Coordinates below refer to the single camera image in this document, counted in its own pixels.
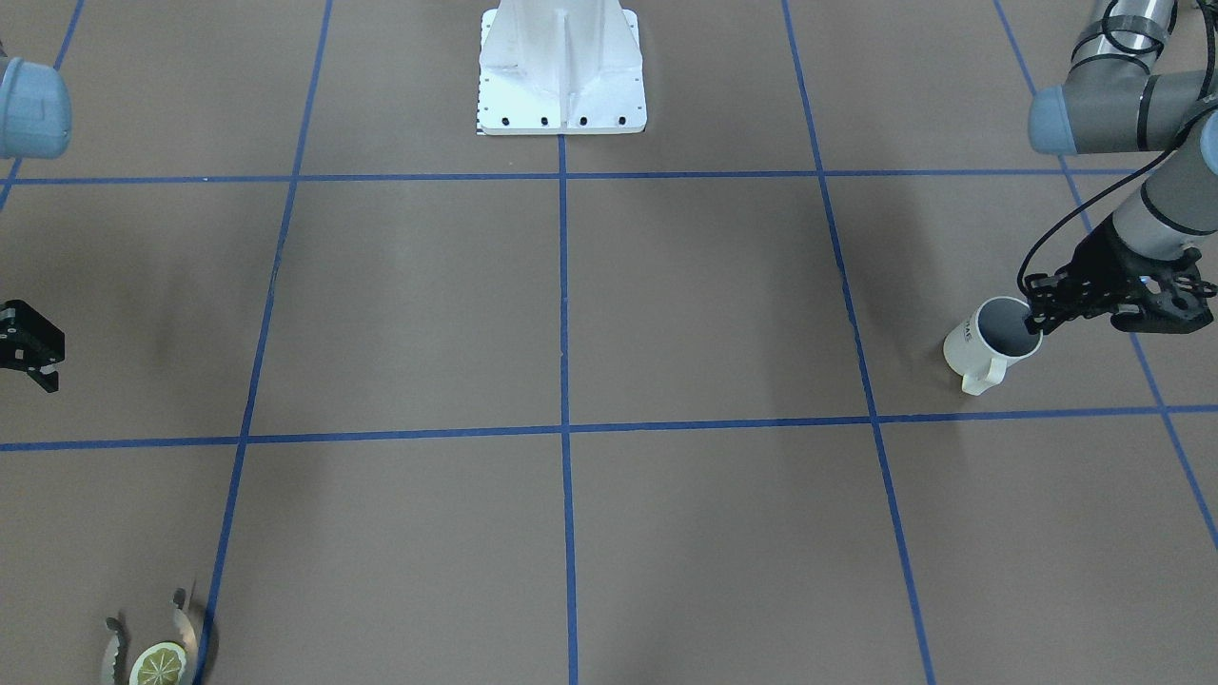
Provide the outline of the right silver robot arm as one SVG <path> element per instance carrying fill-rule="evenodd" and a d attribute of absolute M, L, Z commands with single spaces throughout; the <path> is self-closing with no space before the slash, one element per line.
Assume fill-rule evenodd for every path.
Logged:
<path fill-rule="evenodd" d="M 2 52 L 1 152 L 4 158 L 57 158 L 72 139 L 72 104 L 65 78 L 48 65 Z M 26 373 L 57 392 L 65 332 L 19 299 L 1 306 L 2 368 Z"/>

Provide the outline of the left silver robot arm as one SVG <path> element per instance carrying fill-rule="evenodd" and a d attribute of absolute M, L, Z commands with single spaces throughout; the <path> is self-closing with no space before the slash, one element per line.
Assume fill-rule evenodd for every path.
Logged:
<path fill-rule="evenodd" d="M 1216 235 L 1216 4 L 1197 2 L 1206 65 L 1158 73 L 1177 26 L 1175 1 L 1097 1 L 1062 84 L 1032 98 L 1030 146 L 1040 154 L 1151 152 L 1138 189 L 1052 273 L 1018 269 L 1030 334 L 1108 316 L 1119 332 L 1177 334 L 1212 323 L 1216 285 L 1199 269 Z"/>

